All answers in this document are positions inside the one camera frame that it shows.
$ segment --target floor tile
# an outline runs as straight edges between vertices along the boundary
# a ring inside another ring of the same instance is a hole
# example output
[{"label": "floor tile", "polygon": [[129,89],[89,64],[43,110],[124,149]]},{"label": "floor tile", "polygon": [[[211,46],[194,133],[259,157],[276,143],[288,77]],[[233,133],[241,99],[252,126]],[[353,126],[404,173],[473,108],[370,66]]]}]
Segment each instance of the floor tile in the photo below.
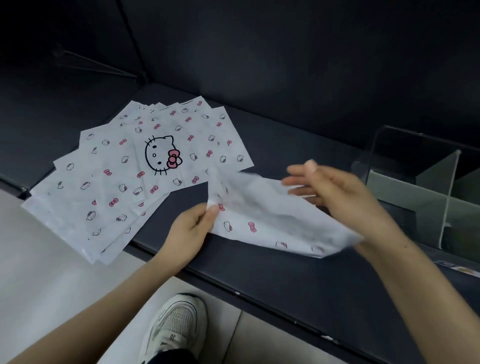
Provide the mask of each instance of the floor tile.
[{"label": "floor tile", "polygon": [[[0,363],[118,286],[142,264],[121,253],[109,266],[90,265],[0,190]],[[220,364],[240,310],[177,278],[146,303],[102,357],[102,364],[135,364],[151,317],[171,296],[191,292],[206,303],[209,328],[201,363]]]},{"label": "floor tile", "polygon": [[343,361],[242,312],[224,364],[341,364]]}]

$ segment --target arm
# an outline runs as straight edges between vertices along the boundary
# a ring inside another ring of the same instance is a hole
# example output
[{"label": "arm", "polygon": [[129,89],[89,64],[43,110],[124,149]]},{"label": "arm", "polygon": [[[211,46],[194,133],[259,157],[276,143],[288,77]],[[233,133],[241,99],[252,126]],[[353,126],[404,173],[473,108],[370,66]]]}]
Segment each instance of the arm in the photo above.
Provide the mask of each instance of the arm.
[{"label": "arm", "polygon": [[289,191],[361,234],[356,250],[373,266],[428,363],[478,363],[480,319],[438,267],[353,174],[314,161],[288,168]]},{"label": "arm", "polygon": [[170,277],[200,250],[218,207],[192,207],[173,222],[158,254],[105,297],[95,302],[9,364],[96,363],[138,311]]}]

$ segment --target dark wall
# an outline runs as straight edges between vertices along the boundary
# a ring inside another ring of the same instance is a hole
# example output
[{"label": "dark wall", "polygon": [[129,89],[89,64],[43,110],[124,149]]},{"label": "dark wall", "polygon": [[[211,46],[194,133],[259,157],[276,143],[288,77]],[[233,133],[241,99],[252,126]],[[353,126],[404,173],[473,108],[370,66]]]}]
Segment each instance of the dark wall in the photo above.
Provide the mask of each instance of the dark wall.
[{"label": "dark wall", "polygon": [[121,1],[155,82],[356,146],[480,145],[477,1]]},{"label": "dark wall", "polygon": [[132,73],[142,71],[115,0],[9,1],[0,13],[0,61],[25,65],[64,49]]}]

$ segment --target forearm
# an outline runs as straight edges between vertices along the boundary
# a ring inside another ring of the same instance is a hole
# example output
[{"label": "forearm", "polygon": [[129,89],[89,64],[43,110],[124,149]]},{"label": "forearm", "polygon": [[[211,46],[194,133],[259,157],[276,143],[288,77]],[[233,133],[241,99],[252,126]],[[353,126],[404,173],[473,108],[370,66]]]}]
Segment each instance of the forearm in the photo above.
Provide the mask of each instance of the forearm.
[{"label": "forearm", "polygon": [[403,234],[393,240],[364,244],[361,253],[379,275],[426,361],[478,363],[478,316],[415,243]]},{"label": "forearm", "polygon": [[105,297],[37,341],[9,364],[96,363],[173,272],[157,256]]}]

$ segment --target sneaker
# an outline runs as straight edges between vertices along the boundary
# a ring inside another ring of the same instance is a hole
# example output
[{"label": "sneaker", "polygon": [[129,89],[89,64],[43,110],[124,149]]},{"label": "sneaker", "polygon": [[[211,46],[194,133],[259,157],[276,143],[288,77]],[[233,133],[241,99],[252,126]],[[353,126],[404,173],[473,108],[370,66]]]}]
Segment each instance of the sneaker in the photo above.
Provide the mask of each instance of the sneaker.
[{"label": "sneaker", "polygon": [[207,309],[200,298],[188,293],[173,296],[153,317],[142,341],[138,363],[146,364],[158,352],[172,349],[188,349],[198,359],[207,323]]}]

